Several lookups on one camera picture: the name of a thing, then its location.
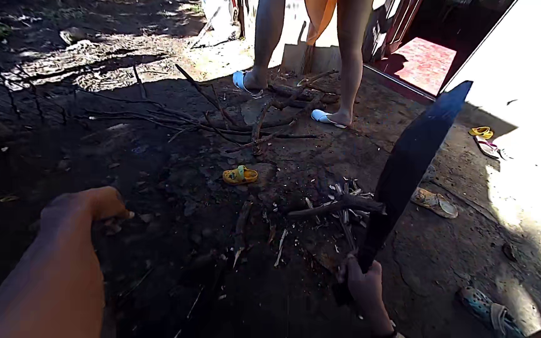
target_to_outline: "leg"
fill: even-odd
[[[281,39],[285,0],[260,0],[256,13],[254,68],[246,73],[244,86],[249,90],[265,89],[271,55]]]
[[[342,99],[340,109],[330,120],[344,126],[352,124],[354,98],[363,78],[364,28],[371,15],[373,2],[368,0],[338,0],[337,38],[342,55]]]

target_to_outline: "orange skirt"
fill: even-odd
[[[304,0],[310,18],[306,44],[312,46],[329,25],[337,0]]]

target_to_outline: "machete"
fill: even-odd
[[[440,150],[472,83],[464,81],[440,95],[406,127],[395,142],[375,189],[375,200],[385,205],[385,213],[369,214],[366,238],[358,250],[358,264],[363,273],[368,271]],[[334,292],[338,303],[351,300],[352,296],[345,285],[334,289]]]

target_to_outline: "soil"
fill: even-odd
[[[101,224],[93,231],[119,337],[174,336],[181,329],[185,336],[213,337],[368,335],[365,321],[336,306],[331,292],[335,267],[348,251],[337,221],[328,216],[318,227],[312,219],[296,222],[285,215],[305,208],[304,197],[315,205],[329,201],[328,186],[344,177],[373,192],[394,142],[424,106],[363,77],[352,128],[306,118],[297,122],[294,134],[322,135],[318,140],[273,139],[257,157],[251,149],[224,152],[235,145],[210,132],[187,131],[169,142],[180,129],[135,119],[85,119],[91,111],[155,108],[85,91],[141,100],[134,65],[148,99],[198,119],[210,111],[221,123],[214,107],[180,76],[178,63],[196,80],[214,84],[221,105],[240,123],[247,111],[259,110],[270,96],[252,100],[226,76],[243,69],[241,60],[251,59],[245,42],[184,50],[205,23],[195,1],[0,0],[0,17],[14,28],[0,46],[0,66],[8,79],[27,76],[35,86],[8,81],[19,119],[0,84],[0,120],[16,133],[12,140],[0,140],[0,199],[18,198],[0,202],[0,284],[34,239],[39,212],[51,199],[113,185],[138,215],[119,232]],[[89,27],[93,42],[67,48],[58,30],[71,26]],[[270,77],[287,85],[301,79],[277,69]],[[335,75],[318,85],[335,89],[338,83]],[[272,109],[267,120],[298,111]],[[434,160],[436,178],[423,184],[451,199],[458,218],[440,218],[410,204],[377,258],[386,307],[408,337],[488,337],[490,332],[455,301],[455,291],[469,284],[515,315],[521,310],[499,292],[515,278],[541,314],[540,247],[508,232],[492,215],[486,165],[498,164],[481,155],[466,130],[458,123],[452,128]],[[259,180],[224,184],[222,171],[239,164],[257,170]],[[245,228],[247,248],[232,268],[231,234],[248,199],[254,205]],[[264,212],[276,226],[271,243]],[[355,224],[352,231],[361,240],[364,228]],[[518,249],[519,262],[502,253],[504,243]],[[221,253],[229,256],[227,271],[215,275],[214,265],[224,264]],[[205,300],[188,321],[202,286]],[[535,329],[521,326],[526,332]]]

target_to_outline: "yellow sandal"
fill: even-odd
[[[490,139],[494,132],[490,130],[490,127],[477,127],[469,130],[471,136],[480,136],[486,140]]]
[[[258,173],[255,170],[247,169],[244,165],[239,165],[233,170],[225,170],[222,173],[222,180],[233,185],[251,183],[257,179]]]

